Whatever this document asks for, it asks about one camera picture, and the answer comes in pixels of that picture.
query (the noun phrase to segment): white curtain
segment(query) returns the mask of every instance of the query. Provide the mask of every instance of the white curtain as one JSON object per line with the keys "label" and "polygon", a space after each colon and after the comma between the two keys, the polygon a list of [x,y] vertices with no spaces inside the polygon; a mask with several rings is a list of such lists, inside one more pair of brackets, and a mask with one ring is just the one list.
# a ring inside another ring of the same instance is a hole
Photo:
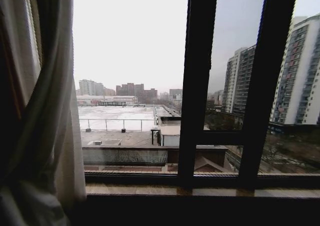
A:
{"label": "white curtain", "polygon": [[1,224],[67,225],[65,212],[86,198],[73,0],[0,0],[0,10],[19,119],[10,150],[0,156]]}

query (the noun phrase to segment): white rooftop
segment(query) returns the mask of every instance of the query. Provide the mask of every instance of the white rooftop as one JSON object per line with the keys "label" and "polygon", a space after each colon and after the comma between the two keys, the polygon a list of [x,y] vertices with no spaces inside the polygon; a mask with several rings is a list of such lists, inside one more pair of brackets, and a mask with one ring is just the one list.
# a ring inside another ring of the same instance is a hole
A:
{"label": "white rooftop", "polygon": [[134,98],[137,96],[103,96],[103,95],[77,95],[76,98],[77,99],[114,99],[114,98]]}

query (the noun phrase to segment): overcast sky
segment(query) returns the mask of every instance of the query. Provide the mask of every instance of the overcast sky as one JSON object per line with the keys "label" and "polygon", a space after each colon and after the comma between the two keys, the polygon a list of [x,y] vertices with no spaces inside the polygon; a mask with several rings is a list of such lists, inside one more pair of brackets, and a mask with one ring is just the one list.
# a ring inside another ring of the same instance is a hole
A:
{"label": "overcast sky", "polygon": [[[74,0],[74,80],[182,88],[188,0]],[[209,92],[222,90],[234,51],[257,41],[263,0],[217,0]],[[295,16],[320,13],[296,0]]]}

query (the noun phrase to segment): tall residential building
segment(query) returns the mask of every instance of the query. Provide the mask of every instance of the tall residential building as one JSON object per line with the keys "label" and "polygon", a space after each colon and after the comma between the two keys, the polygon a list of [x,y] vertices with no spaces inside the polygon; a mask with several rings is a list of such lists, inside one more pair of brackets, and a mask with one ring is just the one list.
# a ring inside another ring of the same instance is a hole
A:
{"label": "tall residential building", "polygon": [[316,125],[320,116],[320,14],[293,25],[281,65],[270,120]]}
{"label": "tall residential building", "polygon": [[104,85],[101,82],[95,83],[95,95],[104,95]]}
{"label": "tall residential building", "polygon": [[245,115],[255,50],[256,46],[254,45],[240,53],[232,108],[232,113],[236,115]]}
{"label": "tall residential building", "polygon": [[142,99],[145,96],[145,85],[143,83],[134,85],[134,95],[138,99]]}
{"label": "tall residential building", "polygon": [[83,79],[79,81],[79,86],[81,95],[97,95],[95,81]]}
{"label": "tall residential building", "polygon": [[80,94],[90,95],[90,96],[103,96],[104,95],[104,85],[100,82],[95,82],[92,80],[80,80]]}
{"label": "tall residential building", "polygon": [[234,56],[229,58],[228,63],[226,65],[225,83],[221,108],[223,112],[232,113],[236,92],[236,82],[240,62],[240,54],[241,51],[245,49],[246,47],[242,47],[236,50],[234,52]]}
{"label": "tall residential building", "polygon": [[182,89],[176,88],[176,89],[169,89],[169,96],[173,95],[181,95],[182,96]]}
{"label": "tall residential building", "polygon": [[122,84],[122,86],[117,85],[115,87],[115,93],[117,96],[137,96],[139,102],[144,102],[146,100],[150,101],[158,97],[158,91],[154,88],[150,90],[145,90],[144,84],[134,84],[127,83]]}
{"label": "tall residential building", "polygon": [[223,90],[218,90],[218,91],[214,92],[214,94],[213,94],[214,105],[220,106],[222,104],[223,96],[224,96]]}
{"label": "tall residential building", "polygon": [[115,96],[116,95],[116,91],[114,91],[111,88],[103,87],[103,91],[104,91],[104,96]]}

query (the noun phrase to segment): dark window frame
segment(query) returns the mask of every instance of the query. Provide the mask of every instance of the dark window frame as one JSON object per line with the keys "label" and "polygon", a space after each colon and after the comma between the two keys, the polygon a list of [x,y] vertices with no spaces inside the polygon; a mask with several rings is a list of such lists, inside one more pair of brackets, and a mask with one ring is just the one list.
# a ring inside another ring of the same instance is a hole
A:
{"label": "dark window frame", "polygon": [[[87,183],[250,189],[320,185],[316,175],[258,174],[295,0],[263,2],[242,130],[203,130],[216,3],[217,0],[188,0],[178,174],[87,172]],[[198,92],[196,104],[194,92]],[[196,145],[243,146],[239,174],[194,175]]]}

